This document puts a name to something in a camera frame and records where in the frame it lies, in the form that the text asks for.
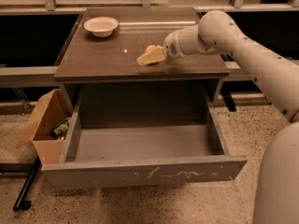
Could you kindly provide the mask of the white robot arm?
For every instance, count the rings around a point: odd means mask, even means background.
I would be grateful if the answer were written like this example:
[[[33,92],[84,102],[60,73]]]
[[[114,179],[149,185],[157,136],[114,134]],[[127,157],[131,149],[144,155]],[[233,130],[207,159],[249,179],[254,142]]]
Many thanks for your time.
[[[263,154],[252,224],[299,224],[299,66],[248,38],[225,12],[211,10],[194,25],[176,30],[162,46],[137,58],[140,65],[222,51],[254,80],[291,124]]]

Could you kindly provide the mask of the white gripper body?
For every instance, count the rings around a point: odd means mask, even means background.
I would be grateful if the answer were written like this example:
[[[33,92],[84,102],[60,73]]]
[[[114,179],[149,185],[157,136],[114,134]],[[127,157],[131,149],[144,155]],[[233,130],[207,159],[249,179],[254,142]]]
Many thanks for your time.
[[[182,58],[192,54],[193,28],[184,28],[169,34],[164,39],[164,47],[171,58]]]

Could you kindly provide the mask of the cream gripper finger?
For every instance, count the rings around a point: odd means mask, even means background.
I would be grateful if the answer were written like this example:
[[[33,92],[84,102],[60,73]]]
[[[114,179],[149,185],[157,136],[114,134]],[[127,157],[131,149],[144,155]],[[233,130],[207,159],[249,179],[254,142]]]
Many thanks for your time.
[[[166,59],[166,50],[164,47],[155,45],[155,48],[149,52],[144,52],[137,58],[137,63],[141,66],[149,65],[152,63],[162,62]]]

